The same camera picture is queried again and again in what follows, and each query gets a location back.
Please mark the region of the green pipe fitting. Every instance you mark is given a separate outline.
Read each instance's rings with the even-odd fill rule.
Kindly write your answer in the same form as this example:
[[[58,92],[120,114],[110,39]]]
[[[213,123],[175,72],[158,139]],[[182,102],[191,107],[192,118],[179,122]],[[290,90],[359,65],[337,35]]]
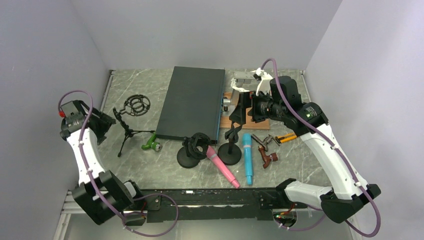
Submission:
[[[148,141],[141,146],[141,149],[146,150],[154,150],[155,152],[159,152],[162,149],[162,145],[156,141],[157,135],[155,133],[148,139]]]

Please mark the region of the metal bracket fixture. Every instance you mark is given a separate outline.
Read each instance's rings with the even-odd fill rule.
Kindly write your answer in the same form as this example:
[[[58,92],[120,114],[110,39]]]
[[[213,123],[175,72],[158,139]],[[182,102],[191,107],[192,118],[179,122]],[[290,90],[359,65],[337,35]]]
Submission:
[[[230,79],[230,96],[224,96],[221,103],[221,116],[229,117],[235,110],[242,92],[255,91],[259,81],[253,71],[235,71]]]

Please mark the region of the wooden board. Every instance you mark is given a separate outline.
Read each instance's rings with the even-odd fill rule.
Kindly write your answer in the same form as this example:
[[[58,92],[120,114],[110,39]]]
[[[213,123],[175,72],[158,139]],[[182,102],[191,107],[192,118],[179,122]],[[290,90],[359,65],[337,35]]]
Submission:
[[[231,128],[231,121],[229,119],[230,117],[230,103],[231,103],[231,92],[225,92],[223,94],[222,99],[222,109],[221,109],[221,117],[219,122],[219,128],[220,129],[230,129]],[[251,121],[250,116],[248,115],[248,112],[251,110],[251,107],[248,107],[245,110],[246,114],[246,124],[243,125],[243,129],[248,130],[269,130],[270,129],[270,121],[265,120],[260,123],[255,123]]]

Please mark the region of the black clip microphone stand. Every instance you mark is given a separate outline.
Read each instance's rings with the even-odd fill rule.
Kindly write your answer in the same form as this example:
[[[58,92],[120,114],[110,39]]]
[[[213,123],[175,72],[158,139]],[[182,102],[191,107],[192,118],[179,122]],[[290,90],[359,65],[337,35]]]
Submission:
[[[238,133],[242,127],[242,125],[235,127],[235,122],[232,121],[230,129],[224,134],[224,138],[228,142],[222,144],[218,149],[217,155],[227,166],[236,165],[242,157],[241,149],[237,146],[237,142],[239,141]]]

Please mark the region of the brown pipe fitting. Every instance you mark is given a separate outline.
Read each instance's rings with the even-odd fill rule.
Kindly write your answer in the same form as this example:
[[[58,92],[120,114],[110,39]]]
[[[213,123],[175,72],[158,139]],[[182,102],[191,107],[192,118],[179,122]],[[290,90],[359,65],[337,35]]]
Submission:
[[[259,146],[258,151],[259,151],[260,156],[262,158],[262,161],[263,161],[262,167],[264,169],[266,169],[270,165],[271,162],[276,162],[276,161],[279,160],[278,156],[275,152],[271,153],[270,155],[267,155],[265,148],[263,146]]]

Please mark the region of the pink microphone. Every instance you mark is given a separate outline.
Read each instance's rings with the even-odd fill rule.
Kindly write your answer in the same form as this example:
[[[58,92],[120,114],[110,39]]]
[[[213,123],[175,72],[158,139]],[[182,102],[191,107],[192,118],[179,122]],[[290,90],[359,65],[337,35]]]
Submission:
[[[220,159],[216,151],[211,146],[208,146],[207,148],[206,157],[218,168],[218,170],[233,187],[236,189],[240,187],[240,183],[236,177],[228,169],[228,167],[224,164],[224,162]]]

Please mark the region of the black base frame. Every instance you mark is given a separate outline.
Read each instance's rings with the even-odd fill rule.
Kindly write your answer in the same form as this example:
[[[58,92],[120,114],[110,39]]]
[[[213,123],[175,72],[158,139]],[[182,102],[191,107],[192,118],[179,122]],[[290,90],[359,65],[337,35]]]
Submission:
[[[145,189],[124,211],[146,214],[147,223],[186,220],[256,219],[271,221],[272,213],[312,211],[306,204],[284,200],[275,188]]]

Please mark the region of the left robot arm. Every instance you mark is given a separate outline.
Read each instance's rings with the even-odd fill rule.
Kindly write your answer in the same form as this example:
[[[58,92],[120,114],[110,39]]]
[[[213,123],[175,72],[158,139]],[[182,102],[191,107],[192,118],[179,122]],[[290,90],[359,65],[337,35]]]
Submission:
[[[59,107],[62,117],[60,136],[71,146],[78,167],[78,186],[72,190],[74,201],[97,224],[101,225],[115,213],[129,208],[139,209],[144,196],[136,184],[122,182],[101,162],[98,145],[116,120],[89,106],[82,100],[63,103]]]

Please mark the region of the blue microphone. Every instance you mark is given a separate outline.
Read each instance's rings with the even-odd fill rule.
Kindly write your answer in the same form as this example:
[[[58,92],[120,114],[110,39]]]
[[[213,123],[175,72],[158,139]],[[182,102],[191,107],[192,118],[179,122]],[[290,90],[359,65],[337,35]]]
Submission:
[[[242,136],[244,169],[247,184],[253,184],[253,163],[252,163],[252,139],[249,133],[244,133]]]

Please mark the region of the yellow utility knife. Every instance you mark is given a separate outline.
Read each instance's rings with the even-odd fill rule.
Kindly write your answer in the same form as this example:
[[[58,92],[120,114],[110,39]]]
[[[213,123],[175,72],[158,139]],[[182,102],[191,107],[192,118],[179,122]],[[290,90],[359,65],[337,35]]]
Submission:
[[[282,143],[286,143],[286,142],[289,142],[291,140],[294,140],[297,137],[298,136],[294,132],[292,132],[292,133],[288,133],[288,134],[285,134],[285,135],[275,136],[274,139],[278,143],[282,144]]]

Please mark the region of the black shock mount stand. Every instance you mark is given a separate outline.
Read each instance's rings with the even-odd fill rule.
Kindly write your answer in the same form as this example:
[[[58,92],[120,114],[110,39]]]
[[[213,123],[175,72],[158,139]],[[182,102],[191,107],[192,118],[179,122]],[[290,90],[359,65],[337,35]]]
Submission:
[[[176,159],[178,164],[185,169],[196,167],[200,160],[207,157],[208,147],[211,139],[202,132],[197,132],[193,136],[185,136],[182,141],[182,148],[179,149]]]

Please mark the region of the grey metal pipe fitting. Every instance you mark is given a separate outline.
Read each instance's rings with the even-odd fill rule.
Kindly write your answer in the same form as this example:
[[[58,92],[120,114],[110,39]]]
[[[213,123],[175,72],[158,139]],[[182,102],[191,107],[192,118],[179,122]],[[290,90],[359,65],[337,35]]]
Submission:
[[[268,135],[263,140],[261,140],[259,137],[257,137],[255,134],[251,134],[250,137],[257,142],[261,147],[264,148],[264,151],[267,152],[269,150],[268,144],[271,142],[275,142],[278,146],[281,145],[280,141],[276,139],[275,136]]]

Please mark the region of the black flat box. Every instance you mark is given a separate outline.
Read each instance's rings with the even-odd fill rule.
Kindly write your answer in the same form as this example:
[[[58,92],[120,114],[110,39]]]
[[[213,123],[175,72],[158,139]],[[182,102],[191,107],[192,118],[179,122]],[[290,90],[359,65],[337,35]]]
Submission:
[[[175,66],[156,127],[160,139],[181,141],[206,134],[219,136],[225,81],[224,69]]]

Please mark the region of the black tripod microphone stand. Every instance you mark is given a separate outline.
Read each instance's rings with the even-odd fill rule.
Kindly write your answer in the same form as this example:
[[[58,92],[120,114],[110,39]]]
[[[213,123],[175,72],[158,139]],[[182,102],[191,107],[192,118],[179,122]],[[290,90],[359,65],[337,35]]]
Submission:
[[[136,134],[140,133],[154,133],[154,130],[134,130],[123,120],[123,115],[129,115],[131,117],[140,117],[145,115],[151,107],[150,99],[143,94],[133,94],[129,96],[123,103],[123,107],[120,110],[117,110],[116,107],[112,109],[113,114],[116,120],[124,129],[124,139],[122,141],[120,150],[117,154],[117,157],[122,156],[122,150],[126,141]]]

